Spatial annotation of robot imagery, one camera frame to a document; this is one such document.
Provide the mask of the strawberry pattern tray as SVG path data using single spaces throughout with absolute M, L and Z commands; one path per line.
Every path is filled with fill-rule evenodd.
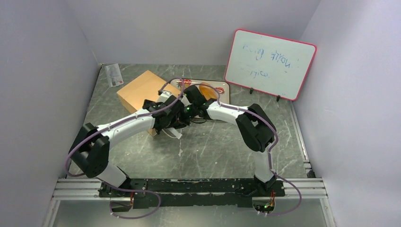
M 179 79 L 173 80 L 170 84 L 177 88 L 178 90 L 181 89 L 182 86 L 187 88 L 191 85 L 200 84 L 202 82 L 209 83 L 211 88 L 213 88 L 216 93 L 220 94 L 220 102 L 230 104 L 230 86 L 224 81 L 217 81 L 217 80 L 200 80 L 200 79 L 183 79 L 180 81 Z

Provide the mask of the brown paper bag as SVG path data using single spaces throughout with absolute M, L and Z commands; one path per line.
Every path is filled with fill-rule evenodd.
M 132 114 L 142 108 L 144 100 L 156 102 L 159 98 L 158 91 L 165 83 L 164 79 L 147 70 L 118 90 L 117 96 L 125 109 Z

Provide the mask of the long orange fake baguette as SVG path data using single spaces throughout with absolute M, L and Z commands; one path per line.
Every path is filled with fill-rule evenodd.
M 217 99 L 218 95 L 217 95 L 216 91 L 213 88 L 211 88 L 210 86 L 211 85 L 206 82 L 200 83 L 199 90 L 200 90 L 201 94 L 205 97 L 206 100 Z

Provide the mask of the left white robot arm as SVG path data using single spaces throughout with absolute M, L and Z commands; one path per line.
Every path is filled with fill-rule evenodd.
M 144 100 L 141 109 L 114 122 L 94 126 L 84 124 L 68 153 L 83 175 L 98 178 L 112 186 L 112 191 L 123 197 L 132 189 L 132 179 L 119 167 L 110 164 L 109 151 L 118 143 L 143 131 L 179 129 L 185 127 L 190 102 L 181 94 L 160 93 L 158 100 Z

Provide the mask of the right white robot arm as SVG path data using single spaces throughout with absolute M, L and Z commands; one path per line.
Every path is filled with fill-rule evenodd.
M 238 127 L 246 146 L 253 151 L 255 161 L 255 190 L 261 196 L 273 190 L 277 177 L 272 170 L 271 149 L 277 144 L 277 130 L 258 104 L 249 107 L 235 106 L 207 100 L 196 85 L 183 90 L 183 98 L 189 101 L 186 116 L 198 116 L 205 120 L 218 120 Z

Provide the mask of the clear plastic wrapper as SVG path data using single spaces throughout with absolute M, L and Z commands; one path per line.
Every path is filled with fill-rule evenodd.
M 105 73 L 109 87 L 117 87 L 124 84 L 119 64 L 105 66 Z

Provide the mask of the pink framed whiteboard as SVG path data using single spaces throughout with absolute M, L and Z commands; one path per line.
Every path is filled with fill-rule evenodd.
M 316 52 L 314 44 L 238 29 L 234 33 L 224 79 L 295 101 Z

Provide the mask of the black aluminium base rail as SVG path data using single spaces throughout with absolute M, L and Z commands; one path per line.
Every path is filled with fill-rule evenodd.
M 263 192 L 251 178 L 230 179 L 135 179 L 135 192 L 115 190 L 99 180 L 60 179 L 53 199 L 60 201 L 116 201 L 135 209 L 184 206 L 263 207 L 278 199 L 325 199 L 328 197 L 322 179 L 278 180 Z

